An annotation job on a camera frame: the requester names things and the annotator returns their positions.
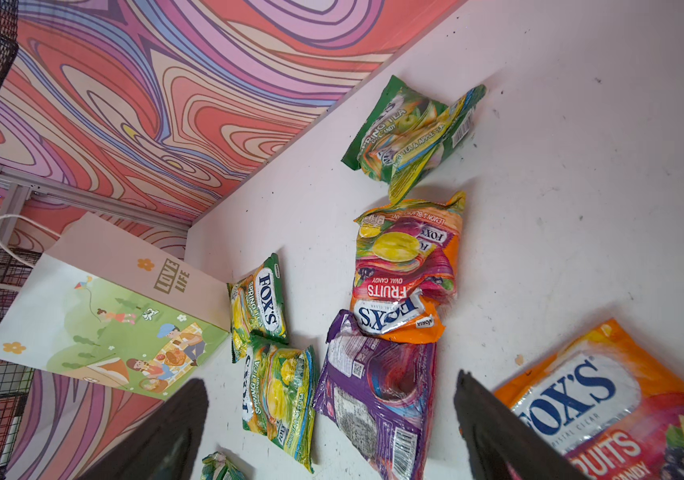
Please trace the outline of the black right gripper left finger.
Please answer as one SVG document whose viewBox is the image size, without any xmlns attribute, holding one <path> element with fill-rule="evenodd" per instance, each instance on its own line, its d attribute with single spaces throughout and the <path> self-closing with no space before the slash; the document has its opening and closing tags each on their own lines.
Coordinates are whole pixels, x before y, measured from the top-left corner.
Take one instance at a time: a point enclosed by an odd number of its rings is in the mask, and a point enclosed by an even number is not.
<svg viewBox="0 0 684 480">
<path fill-rule="evenodd" d="M 197 461 L 207 412 L 205 383 L 193 379 L 81 477 L 189 479 Z"/>
</svg>

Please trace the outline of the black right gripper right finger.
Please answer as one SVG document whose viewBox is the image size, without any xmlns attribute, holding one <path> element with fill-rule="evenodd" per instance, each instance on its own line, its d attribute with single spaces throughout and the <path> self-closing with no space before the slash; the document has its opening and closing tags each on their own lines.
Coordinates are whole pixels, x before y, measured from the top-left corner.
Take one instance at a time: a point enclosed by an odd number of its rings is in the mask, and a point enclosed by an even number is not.
<svg viewBox="0 0 684 480">
<path fill-rule="evenodd" d="M 583 479 L 471 373 L 460 371 L 454 406 L 475 479 Z"/>
</svg>

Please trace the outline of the orange Fox's fruits bag large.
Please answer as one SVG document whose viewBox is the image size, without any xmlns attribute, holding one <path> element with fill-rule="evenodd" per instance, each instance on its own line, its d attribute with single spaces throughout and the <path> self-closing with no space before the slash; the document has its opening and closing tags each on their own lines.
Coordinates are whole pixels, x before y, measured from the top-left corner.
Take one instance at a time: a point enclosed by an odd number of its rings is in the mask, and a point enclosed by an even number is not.
<svg viewBox="0 0 684 480">
<path fill-rule="evenodd" d="M 589 479 L 684 479 L 684 381 L 615 319 L 494 394 Z"/>
</svg>

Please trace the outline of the purple Fox's candy bag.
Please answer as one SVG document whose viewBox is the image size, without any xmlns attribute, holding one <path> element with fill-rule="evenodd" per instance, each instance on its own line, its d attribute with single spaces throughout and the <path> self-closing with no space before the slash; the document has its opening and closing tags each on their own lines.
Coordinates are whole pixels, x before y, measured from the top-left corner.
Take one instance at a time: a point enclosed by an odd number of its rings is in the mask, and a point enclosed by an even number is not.
<svg viewBox="0 0 684 480">
<path fill-rule="evenodd" d="M 313 399 L 383 479 L 421 479 L 434 403 L 435 344 L 365 334 L 353 313 L 331 323 Z"/>
</svg>

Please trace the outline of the illustrated paper gift bag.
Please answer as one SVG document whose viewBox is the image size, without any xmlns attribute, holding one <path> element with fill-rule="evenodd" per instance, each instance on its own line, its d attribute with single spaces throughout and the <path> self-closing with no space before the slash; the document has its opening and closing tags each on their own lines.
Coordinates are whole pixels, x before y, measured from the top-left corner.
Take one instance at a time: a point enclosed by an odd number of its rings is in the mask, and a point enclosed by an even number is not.
<svg viewBox="0 0 684 480">
<path fill-rule="evenodd" d="M 167 400 L 229 336 L 225 283 L 91 213 L 0 321 L 0 361 Z"/>
</svg>

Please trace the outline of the orange pink Fox's fruits bag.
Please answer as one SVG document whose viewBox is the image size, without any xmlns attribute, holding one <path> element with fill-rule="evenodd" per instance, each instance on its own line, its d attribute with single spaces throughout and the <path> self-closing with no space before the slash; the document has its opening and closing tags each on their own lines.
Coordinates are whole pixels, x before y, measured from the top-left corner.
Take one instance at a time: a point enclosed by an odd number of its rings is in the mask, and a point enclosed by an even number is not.
<svg viewBox="0 0 684 480">
<path fill-rule="evenodd" d="M 357 219 L 351 311 L 359 328 L 385 340 L 431 344 L 457 296 L 466 194 L 448 202 L 404 200 Z"/>
</svg>

